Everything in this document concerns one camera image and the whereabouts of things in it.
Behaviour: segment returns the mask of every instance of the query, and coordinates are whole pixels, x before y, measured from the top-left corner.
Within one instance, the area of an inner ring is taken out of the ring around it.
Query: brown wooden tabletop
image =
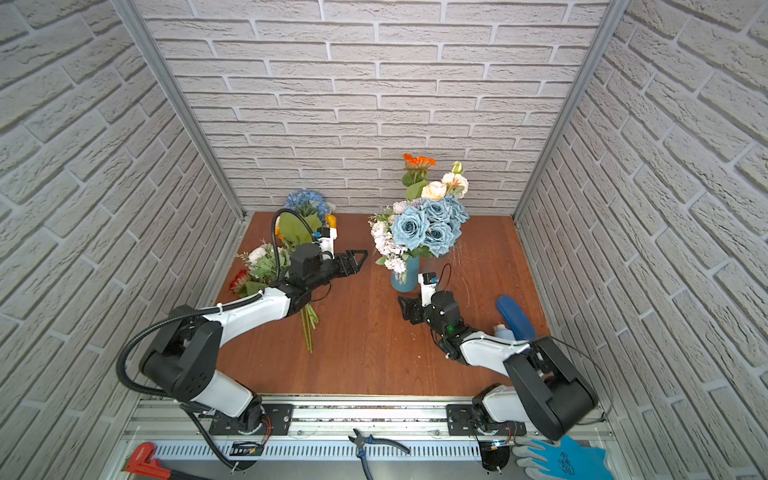
[[[255,214],[239,252],[269,241],[272,214]],[[314,353],[306,350],[298,314],[270,322],[228,342],[217,367],[260,393],[318,393],[417,396],[474,396],[492,383],[511,385],[509,378],[445,358],[432,343],[427,325],[402,319],[390,272],[375,265],[379,257],[367,215],[339,214],[336,251],[368,249],[370,255],[355,276],[333,281],[324,300],[313,303],[319,325],[313,332]],[[509,295],[523,309],[538,334],[548,334],[544,312],[510,217],[472,217],[447,258],[422,260],[422,271],[437,271],[450,262],[452,290],[467,324],[493,332],[502,322],[496,300]],[[235,259],[220,302],[237,297],[228,290],[244,267]],[[416,297],[418,290],[409,295]],[[326,288],[315,292],[325,295]]]

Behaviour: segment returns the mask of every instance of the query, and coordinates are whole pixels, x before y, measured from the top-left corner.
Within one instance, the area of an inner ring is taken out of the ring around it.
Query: vase
[[[408,293],[419,285],[419,265],[421,257],[413,257],[406,260],[406,271],[401,274],[392,272],[389,281],[392,288],[401,293]]]

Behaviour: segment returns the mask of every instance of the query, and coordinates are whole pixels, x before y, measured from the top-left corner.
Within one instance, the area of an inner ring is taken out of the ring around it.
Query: red pipe cutter
[[[144,477],[159,478],[160,480],[210,480],[209,478],[198,477],[178,470],[168,470],[160,466],[160,461],[152,459],[154,454],[154,443],[144,442],[134,450],[133,455],[128,459],[128,464],[124,470],[135,475]]]

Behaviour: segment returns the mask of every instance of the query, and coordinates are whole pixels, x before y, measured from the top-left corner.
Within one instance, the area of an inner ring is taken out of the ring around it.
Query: brick wall
[[[2,3],[0,41],[0,478],[96,478],[118,350],[234,217],[110,2]]]
[[[465,160],[473,214],[509,214],[602,0],[140,0],[248,210],[314,188],[401,200],[402,154]]]
[[[767,25],[762,0],[633,0],[518,216],[645,478],[768,477]]]

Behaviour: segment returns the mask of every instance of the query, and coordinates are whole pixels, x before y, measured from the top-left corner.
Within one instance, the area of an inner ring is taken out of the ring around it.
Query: blue work glove
[[[534,480],[613,480],[605,466],[605,450],[582,447],[565,436],[554,444],[518,437],[512,454],[520,457],[517,464],[525,467],[525,474]]]

